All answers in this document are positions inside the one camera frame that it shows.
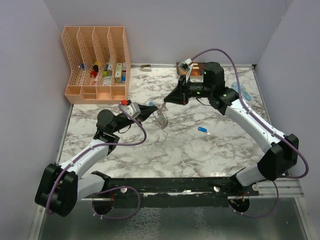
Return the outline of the metal keyring holder blue handle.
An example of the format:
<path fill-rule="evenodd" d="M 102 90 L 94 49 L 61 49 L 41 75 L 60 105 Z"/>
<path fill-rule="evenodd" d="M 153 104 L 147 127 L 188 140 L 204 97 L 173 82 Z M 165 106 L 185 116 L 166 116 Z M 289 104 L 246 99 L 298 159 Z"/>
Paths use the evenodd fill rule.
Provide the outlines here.
<path fill-rule="evenodd" d="M 164 130 L 168 126 L 169 120 L 165 113 L 165 111 L 167 110 L 167 107 L 163 108 L 162 104 L 163 103 L 157 104 L 157 103 L 154 103 L 153 101 L 149 102 L 149 106 L 156 106 L 158 108 L 158 110 L 154 112 L 152 115 L 153 115 L 155 124 L 161 130 Z"/>

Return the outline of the blue key tag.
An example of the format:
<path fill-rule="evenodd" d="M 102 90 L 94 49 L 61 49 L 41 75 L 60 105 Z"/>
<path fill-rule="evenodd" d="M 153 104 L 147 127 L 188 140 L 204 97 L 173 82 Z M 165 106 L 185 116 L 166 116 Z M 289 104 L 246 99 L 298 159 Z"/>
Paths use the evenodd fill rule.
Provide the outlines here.
<path fill-rule="evenodd" d="M 209 136 L 211 135 L 211 134 L 208 132 L 208 130 L 207 130 L 206 128 L 204 128 L 204 127 L 198 127 L 197 129 L 198 129 L 198 131 L 201 132 L 201 133 L 204 133 L 204 134 L 209 135 Z"/>

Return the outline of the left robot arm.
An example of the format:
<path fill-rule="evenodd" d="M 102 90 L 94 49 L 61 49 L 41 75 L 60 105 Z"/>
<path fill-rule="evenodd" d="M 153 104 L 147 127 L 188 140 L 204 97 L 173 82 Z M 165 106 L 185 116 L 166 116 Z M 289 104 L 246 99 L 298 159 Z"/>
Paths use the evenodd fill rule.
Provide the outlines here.
<path fill-rule="evenodd" d="M 122 145 L 116 132 L 136 124 L 146 134 L 142 122 L 158 110 L 155 105 L 140 105 L 129 100 L 121 101 L 118 107 L 121 111 L 118 115 L 109 109 L 98 113 L 93 139 L 81 152 L 62 164 L 51 163 L 44 169 L 34 201 L 44 207 L 48 215 L 65 217 L 78 200 L 91 194 L 106 197 L 111 190 L 106 177 L 98 173 L 86 178 L 82 178 L 83 175 Z"/>

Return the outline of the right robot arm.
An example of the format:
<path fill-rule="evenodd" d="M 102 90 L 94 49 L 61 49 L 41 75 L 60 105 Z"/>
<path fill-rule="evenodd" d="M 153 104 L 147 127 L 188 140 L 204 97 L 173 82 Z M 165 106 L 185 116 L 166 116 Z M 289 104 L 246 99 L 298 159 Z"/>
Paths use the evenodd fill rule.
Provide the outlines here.
<path fill-rule="evenodd" d="M 236 122 L 248 133 L 264 152 L 262 159 L 233 175 L 229 189 L 240 196 L 248 186 L 262 181 L 274 181 L 296 165 L 299 140 L 294 134 L 278 131 L 243 101 L 238 92 L 226 86 L 224 69 L 217 62 L 203 66 L 203 81 L 192 82 L 181 75 L 177 86 L 164 98 L 164 102 L 186 105 L 191 98 L 206 98 L 214 109 Z"/>

